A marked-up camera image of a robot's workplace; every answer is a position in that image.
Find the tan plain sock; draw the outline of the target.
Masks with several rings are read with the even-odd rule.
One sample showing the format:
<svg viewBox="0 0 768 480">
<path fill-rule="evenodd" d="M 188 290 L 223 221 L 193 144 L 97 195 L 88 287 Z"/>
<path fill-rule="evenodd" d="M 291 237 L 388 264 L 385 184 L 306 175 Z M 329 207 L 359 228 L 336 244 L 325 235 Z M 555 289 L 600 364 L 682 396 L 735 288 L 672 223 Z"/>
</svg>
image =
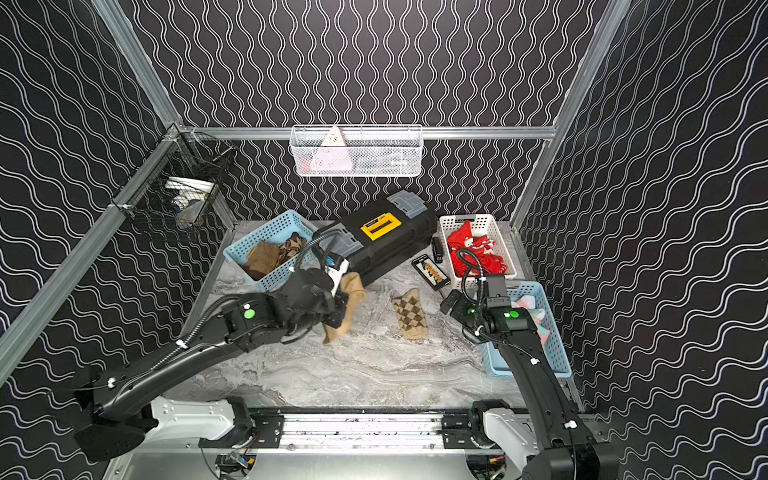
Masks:
<svg viewBox="0 0 768 480">
<path fill-rule="evenodd" d="M 351 329 L 355 316 L 355 310 L 366 295 L 360 274 L 357 272 L 345 274 L 341 278 L 340 289 L 347 295 L 345 315 L 341 325 L 338 328 L 333 328 L 328 325 L 324 326 L 324 346 L 330 345 L 337 338 L 346 334 Z"/>
</svg>

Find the tan argyle short sock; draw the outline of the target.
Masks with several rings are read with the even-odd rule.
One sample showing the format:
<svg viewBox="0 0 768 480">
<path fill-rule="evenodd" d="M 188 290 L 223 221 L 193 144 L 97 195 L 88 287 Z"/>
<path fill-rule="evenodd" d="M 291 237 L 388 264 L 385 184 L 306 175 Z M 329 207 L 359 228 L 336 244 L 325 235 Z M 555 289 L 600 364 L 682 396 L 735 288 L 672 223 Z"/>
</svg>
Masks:
<svg viewBox="0 0 768 480">
<path fill-rule="evenodd" d="M 418 288 L 393 297 L 392 306 L 403 338 L 409 341 L 422 341 L 428 337 L 429 328 Z"/>
</svg>

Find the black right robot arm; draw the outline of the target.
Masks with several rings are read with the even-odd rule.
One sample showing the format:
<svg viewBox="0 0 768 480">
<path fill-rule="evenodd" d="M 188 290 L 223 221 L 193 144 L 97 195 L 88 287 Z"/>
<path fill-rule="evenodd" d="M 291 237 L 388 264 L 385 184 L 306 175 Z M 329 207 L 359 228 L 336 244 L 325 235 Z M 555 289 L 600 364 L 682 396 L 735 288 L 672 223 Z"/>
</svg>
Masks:
<svg viewBox="0 0 768 480">
<path fill-rule="evenodd" d="M 584 424 L 549 365 L 538 324 L 524 307 L 514 307 L 502 275 L 486 275 L 474 298 L 454 289 L 440 310 L 475 340 L 491 344 L 512 372 L 530 416 L 530 428 L 503 402 L 477 402 L 470 438 L 497 446 L 522 479 L 616 479 L 613 447 Z"/>
</svg>

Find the pink dotted sock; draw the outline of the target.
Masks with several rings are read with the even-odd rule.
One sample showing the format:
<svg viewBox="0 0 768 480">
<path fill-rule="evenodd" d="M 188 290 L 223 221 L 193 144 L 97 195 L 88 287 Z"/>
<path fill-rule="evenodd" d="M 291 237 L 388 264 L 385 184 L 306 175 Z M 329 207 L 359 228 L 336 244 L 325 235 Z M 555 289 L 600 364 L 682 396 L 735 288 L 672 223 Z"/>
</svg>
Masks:
<svg viewBox="0 0 768 480">
<path fill-rule="evenodd" d="M 534 323 L 536 324 L 540 343 L 542 346 L 544 346 L 551 335 L 551 331 L 545 327 L 543 323 L 546 314 L 545 310 L 537 307 L 536 300 L 531 295 L 524 295 L 520 299 L 516 300 L 515 303 L 518 307 L 525 308 L 531 315 Z"/>
</svg>

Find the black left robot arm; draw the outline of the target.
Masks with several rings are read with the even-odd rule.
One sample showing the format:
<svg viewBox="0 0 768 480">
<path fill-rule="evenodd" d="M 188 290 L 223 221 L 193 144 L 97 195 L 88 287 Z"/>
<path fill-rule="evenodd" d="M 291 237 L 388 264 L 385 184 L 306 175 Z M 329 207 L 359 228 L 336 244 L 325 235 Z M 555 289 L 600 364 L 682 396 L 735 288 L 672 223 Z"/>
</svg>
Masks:
<svg viewBox="0 0 768 480">
<path fill-rule="evenodd" d="M 74 388 L 77 445 L 91 461 L 125 454 L 159 426 L 150 404 L 171 388 L 262 346 L 293 342 L 317 324 L 340 326 L 349 299 L 342 277 L 334 269 L 309 268 L 292 273 L 273 293 L 225 295 L 176 343 L 121 369 L 83 374 Z"/>
</svg>

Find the red santa sock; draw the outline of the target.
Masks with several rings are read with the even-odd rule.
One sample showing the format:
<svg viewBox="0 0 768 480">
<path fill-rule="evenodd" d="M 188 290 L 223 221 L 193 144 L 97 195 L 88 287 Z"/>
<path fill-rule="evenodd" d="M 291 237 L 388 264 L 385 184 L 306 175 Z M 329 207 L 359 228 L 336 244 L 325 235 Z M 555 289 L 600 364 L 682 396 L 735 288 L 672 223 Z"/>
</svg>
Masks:
<svg viewBox="0 0 768 480">
<path fill-rule="evenodd" d="M 465 221 L 458 230 L 451 233 L 447 237 L 446 242 L 450 257 L 453 251 L 458 252 L 460 248 L 497 255 L 495 252 L 496 242 L 487 235 L 473 236 L 469 221 Z"/>
</svg>

